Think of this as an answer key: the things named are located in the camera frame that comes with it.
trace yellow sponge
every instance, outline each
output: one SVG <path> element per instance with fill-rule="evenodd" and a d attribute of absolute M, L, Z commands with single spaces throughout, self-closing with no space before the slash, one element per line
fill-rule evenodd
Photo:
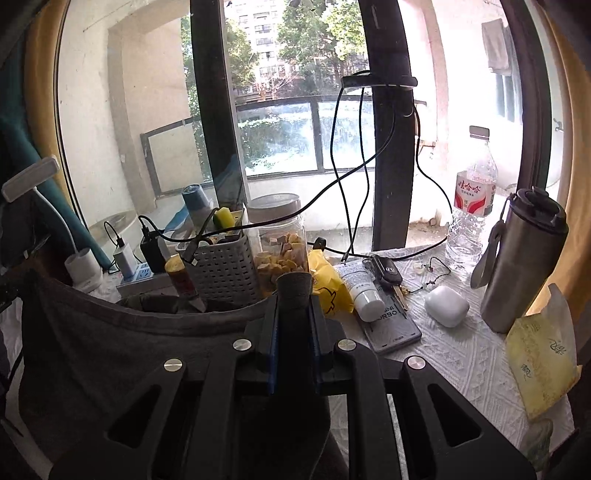
<path fill-rule="evenodd" d="M 213 223 L 219 229 L 236 226 L 236 220 L 228 207 L 222 207 L 213 214 Z"/>

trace paper packet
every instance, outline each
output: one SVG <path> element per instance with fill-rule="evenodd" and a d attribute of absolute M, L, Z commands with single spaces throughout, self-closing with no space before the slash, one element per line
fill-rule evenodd
<path fill-rule="evenodd" d="M 529 420 L 554 405 L 581 376 L 569 305 L 556 284 L 549 289 L 542 311 L 517 319 L 505 340 Z"/>
<path fill-rule="evenodd" d="M 353 312 L 353 300 L 339 273 L 324 257 L 322 250 L 308 253 L 308 267 L 312 274 L 312 289 L 320 297 L 322 312 L 332 317 L 336 312 Z"/>

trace charger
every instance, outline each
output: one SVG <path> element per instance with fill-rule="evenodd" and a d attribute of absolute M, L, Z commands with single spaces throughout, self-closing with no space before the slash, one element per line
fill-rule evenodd
<path fill-rule="evenodd" d="M 133 250 L 120 236 L 117 237 L 117 248 L 113 253 L 113 258 L 115 259 L 117 268 L 123 274 L 123 278 L 132 278 L 134 276 L 138 268 L 138 263 L 134 257 Z"/>
<path fill-rule="evenodd" d="M 156 229 L 152 232 L 148 227 L 142 225 L 142 233 L 144 237 L 139 245 L 140 250 L 144 254 L 146 263 L 153 273 L 164 273 L 164 265 L 170 258 L 170 252 L 164 242 L 161 232 Z"/>

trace key fob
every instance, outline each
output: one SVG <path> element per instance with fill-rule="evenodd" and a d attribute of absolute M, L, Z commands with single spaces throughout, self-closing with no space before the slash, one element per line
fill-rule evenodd
<path fill-rule="evenodd" d="M 376 273 L 379 275 L 380 283 L 390 285 L 400 285 L 402 283 L 402 275 L 391 258 L 372 255 L 371 260 Z"/>

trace tumbler lid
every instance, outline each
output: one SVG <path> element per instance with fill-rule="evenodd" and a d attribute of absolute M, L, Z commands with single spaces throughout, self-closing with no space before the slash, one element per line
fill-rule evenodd
<path fill-rule="evenodd" d="M 511 210 L 545 232 L 553 235 L 566 235 L 569 232 L 566 212 L 541 188 L 519 189 L 511 199 Z"/>

